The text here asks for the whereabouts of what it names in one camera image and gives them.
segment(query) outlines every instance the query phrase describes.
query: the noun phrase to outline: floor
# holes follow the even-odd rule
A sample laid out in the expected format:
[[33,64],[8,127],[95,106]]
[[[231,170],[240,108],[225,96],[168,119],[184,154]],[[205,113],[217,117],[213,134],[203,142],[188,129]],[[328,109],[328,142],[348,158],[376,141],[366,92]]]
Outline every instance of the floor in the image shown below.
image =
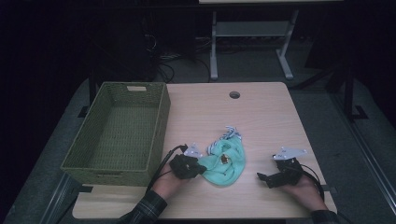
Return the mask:
[[[280,81],[291,87],[318,73],[317,69],[305,68],[309,53],[309,41],[294,41],[287,59],[295,78],[286,80],[276,58],[279,41],[260,40],[259,46],[237,44],[233,50],[220,50],[218,56],[219,79],[209,80],[209,53],[202,51],[199,60],[186,59],[165,62],[154,81],[171,82],[258,82]],[[173,53],[164,55],[173,58]],[[318,159],[319,166],[332,189],[332,196],[341,223],[396,223],[395,211],[389,205],[391,198],[384,192],[396,186],[396,131],[375,105],[368,90],[355,80],[354,105],[360,105],[368,119],[349,122],[342,111],[343,90],[329,94],[324,90],[325,77],[313,85],[290,91],[306,134]],[[68,178],[59,169],[83,119],[78,118],[81,108],[89,103],[87,81],[81,83],[63,117],[53,132],[38,160],[35,169],[26,181],[18,199],[5,221],[13,223],[115,223],[115,220],[77,220],[72,217],[73,200],[80,184]],[[365,155],[373,154],[378,167]],[[390,187],[384,187],[382,175]],[[224,223],[235,221],[224,220]],[[286,220],[286,223],[310,223],[310,219]]]

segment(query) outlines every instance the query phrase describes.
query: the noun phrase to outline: basket handle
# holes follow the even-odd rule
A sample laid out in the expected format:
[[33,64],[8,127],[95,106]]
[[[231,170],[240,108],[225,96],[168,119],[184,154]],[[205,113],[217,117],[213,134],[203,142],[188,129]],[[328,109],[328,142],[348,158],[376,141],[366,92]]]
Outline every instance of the basket handle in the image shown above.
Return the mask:
[[95,173],[96,177],[116,177],[116,178],[121,178],[122,177],[122,173],[120,172],[116,172],[116,173]]
[[128,91],[147,91],[147,88],[143,86],[127,86],[126,89]]

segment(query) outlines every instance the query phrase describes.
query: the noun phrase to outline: table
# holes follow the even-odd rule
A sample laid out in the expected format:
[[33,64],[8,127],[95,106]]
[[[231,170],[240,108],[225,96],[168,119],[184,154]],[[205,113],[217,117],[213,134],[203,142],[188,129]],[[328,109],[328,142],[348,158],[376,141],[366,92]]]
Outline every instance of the table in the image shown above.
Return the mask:
[[[314,169],[325,184],[289,91],[279,82],[168,84],[172,102],[163,156],[180,144],[196,143],[201,151],[231,125],[242,134],[246,167],[230,187],[217,187],[201,176],[168,202],[160,218],[293,218],[308,211],[279,189],[268,189],[256,173],[278,173],[272,155],[281,147],[304,148],[301,164]],[[230,97],[238,91],[240,97]],[[117,218],[143,197],[145,188],[98,186],[81,192],[75,218]],[[336,211],[330,192],[326,204]]]
[[[303,2],[329,2],[328,0],[200,0],[200,4],[231,4],[231,3],[303,3]],[[213,12],[212,20],[212,48],[210,52],[210,78],[217,80],[218,64],[216,57],[216,38],[218,36],[283,36],[285,40],[280,49],[276,50],[286,79],[293,79],[286,59],[286,52],[290,43],[291,35],[297,21],[299,10],[294,9],[288,21],[217,21],[216,11]]]

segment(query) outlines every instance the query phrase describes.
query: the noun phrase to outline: wooden table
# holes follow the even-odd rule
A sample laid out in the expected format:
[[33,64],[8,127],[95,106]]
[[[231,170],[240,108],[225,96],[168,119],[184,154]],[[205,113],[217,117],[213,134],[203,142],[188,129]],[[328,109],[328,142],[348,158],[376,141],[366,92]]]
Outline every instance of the wooden table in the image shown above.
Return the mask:
[[[217,187],[197,176],[168,202],[160,218],[292,218],[309,213],[288,194],[268,189],[256,173],[278,173],[272,155],[281,147],[304,148],[298,158],[314,169],[325,184],[287,87],[278,82],[169,84],[171,109],[163,155],[180,144],[205,148],[237,128],[246,151],[246,167],[230,187]],[[229,96],[240,93],[239,99]],[[131,211],[145,188],[93,186],[81,192],[73,210],[75,218],[117,218]],[[332,196],[326,204],[336,212]]]

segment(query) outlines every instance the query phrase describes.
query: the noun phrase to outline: metal stand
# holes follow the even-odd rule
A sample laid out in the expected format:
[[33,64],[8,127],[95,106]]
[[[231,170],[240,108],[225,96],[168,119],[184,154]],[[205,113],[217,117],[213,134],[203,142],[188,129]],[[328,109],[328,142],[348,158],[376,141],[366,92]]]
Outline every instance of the metal stand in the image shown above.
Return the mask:
[[346,88],[344,93],[344,113],[349,121],[353,122],[355,119],[368,119],[367,114],[364,112],[360,105],[355,105],[358,114],[353,114],[353,82],[354,76],[351,68],[346,71]]
[[289,21],[217,21],[216,11],[214,11],[212,20],[212,50],[210,52],[210,78],[212,80],[219,78],[216,58],[217,36],[284,36],[285,42],[281,49],[276,50],[276,56],[279,59],[286,79],[293,79],[293,74],[290,71],[285,55],[298,12],[298,10],[294,10]]
[[289,90],[302,90],[305,87],[308,87],[312,84],[314,84],[315,82],[321,80],[322,78],[326,77],[326,76],[332,76],[331,77],[331,81],[329,81],[329,83],[326,85],[326,90],[328,92],[338,92],[341,85],[345,82],[345,78],[344,75],[342,74],[342,63],[335,63],[333,65],[331,65],[329,68],[315,74],[314,76],[312,76],[311,78],[307,79],[304,82],[301,82],[295,86],[289,87]]
[[86,105],[81,108],[78,114],[78,118],[85,118],[87,116],[88,110],[90,109],[90,106],[92,105],[93,100],[95,99],[96,96],[96,83],[95,83],[93,71],[91,71],[88,76],[88,83],[90,87],[90,105]]

